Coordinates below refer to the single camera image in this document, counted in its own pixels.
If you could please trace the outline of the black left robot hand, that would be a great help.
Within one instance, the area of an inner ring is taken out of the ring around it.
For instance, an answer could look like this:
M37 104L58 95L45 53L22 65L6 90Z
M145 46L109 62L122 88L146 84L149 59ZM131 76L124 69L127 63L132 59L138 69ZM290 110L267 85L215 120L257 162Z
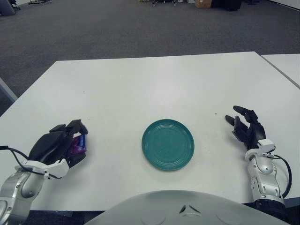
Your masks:
M77 153L69 151L74 135L77 133L81 137L88 134L88 130L81 120L72 120L68 125L55 126L38 139L29 153L28 160L51 165L58 160L65 159L70 168L75 166L86 157L84 150Z

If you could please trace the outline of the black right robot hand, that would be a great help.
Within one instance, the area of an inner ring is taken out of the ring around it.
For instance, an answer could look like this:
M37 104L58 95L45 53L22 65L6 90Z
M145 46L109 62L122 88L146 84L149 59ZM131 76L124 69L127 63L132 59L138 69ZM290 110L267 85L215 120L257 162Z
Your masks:
M242 143L247 150L258 149L258 141L266 139L266 134L263 126L258 121L258 117L254 110L234 105L233 110L242 115L249 126L241 122L239 116L234 118L226 115L225 120L233 126L233 135Z

